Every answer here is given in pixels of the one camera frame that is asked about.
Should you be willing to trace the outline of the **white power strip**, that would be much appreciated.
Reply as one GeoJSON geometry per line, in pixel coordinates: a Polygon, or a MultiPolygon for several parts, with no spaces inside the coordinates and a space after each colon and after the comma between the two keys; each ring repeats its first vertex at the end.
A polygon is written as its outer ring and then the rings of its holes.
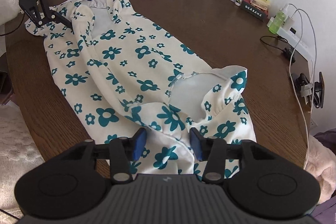
{"type": "Polygon", "coordinates": [[[284,29],[280,27],[277,34],[288,40],[288,43],[295,47],[295,50],[307,61],[315,60],[314,48],[308,46],[301,37],[301,19],[294,22],[294,25],[290,29],[284,29]]]}

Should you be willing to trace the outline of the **green liquid spray bottle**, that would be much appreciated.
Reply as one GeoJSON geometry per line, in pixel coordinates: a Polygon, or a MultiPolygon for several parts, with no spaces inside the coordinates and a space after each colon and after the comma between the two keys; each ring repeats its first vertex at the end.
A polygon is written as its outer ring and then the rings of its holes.
{"type": "Polygon", "coordinates": [[[287,17],[287,7],[283,7],[274,17],[272,23],[269,26],[269,31],[272,34],[277,34],[278,30],[282,26],[282,24],[285,22],[287,17]]]}

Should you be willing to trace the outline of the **black box with characters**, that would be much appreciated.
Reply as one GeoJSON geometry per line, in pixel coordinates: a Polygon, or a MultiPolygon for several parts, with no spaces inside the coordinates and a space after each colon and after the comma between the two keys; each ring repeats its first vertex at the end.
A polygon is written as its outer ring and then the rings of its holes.
{"type": "Polygon", "coordinates": [[[264,10],[252,5],[250,0],[243,0],[240,9],[247,12],[248,14],[251,14],[262,22],[265,22],[268,19],[268,12],[265,12],[264,10]]]}

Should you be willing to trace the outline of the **pink fluffy blanket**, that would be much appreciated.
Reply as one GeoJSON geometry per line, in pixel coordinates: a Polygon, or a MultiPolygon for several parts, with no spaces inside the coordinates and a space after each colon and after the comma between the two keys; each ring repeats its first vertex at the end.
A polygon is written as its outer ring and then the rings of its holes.
{"type": "Polygon", "coordinates": [[[311,135],[305,170],[319,183],[321,194],[318,204],[329,200],[335,191],[335,154],[311,135]]]}

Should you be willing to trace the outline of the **cream teal flower garment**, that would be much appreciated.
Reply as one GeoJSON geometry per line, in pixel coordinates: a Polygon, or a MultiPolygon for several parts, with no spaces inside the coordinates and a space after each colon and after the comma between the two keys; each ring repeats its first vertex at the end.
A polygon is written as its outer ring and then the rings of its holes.
{"type": "Polygon", "coordinates": [[[256,139],[245,67],[213,69],[130,0],[68,0],[54,10],[72,26],[27,21],[26,30],[43,37],[54,83],[96,143],[146,129],[132,174],[200,177],[191,128],[228,144],[256,139]]]}

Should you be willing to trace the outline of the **yellow pink sticky notes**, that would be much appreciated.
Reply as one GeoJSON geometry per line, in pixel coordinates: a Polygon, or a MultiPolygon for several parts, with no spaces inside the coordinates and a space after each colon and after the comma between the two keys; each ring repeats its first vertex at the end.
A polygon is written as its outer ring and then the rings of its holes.
{"type": "Polygon", "coordinates": [[[250,0],[250,4],[254,5],[260,10],[263,10],[264,12],[268,12],[269,7],[270,7],[269,0],[250,0]]]}

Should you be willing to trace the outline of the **white usb charger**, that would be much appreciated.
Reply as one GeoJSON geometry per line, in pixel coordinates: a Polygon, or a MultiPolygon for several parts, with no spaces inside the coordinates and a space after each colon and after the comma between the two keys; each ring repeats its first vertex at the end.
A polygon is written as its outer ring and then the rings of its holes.
{"type": "Polygon", "coordinates": [[[294,19],[292,16],[288,16],[287,19],[285,20],[282,28],[286,31],[289,31],[294,25],[294,19]]]}

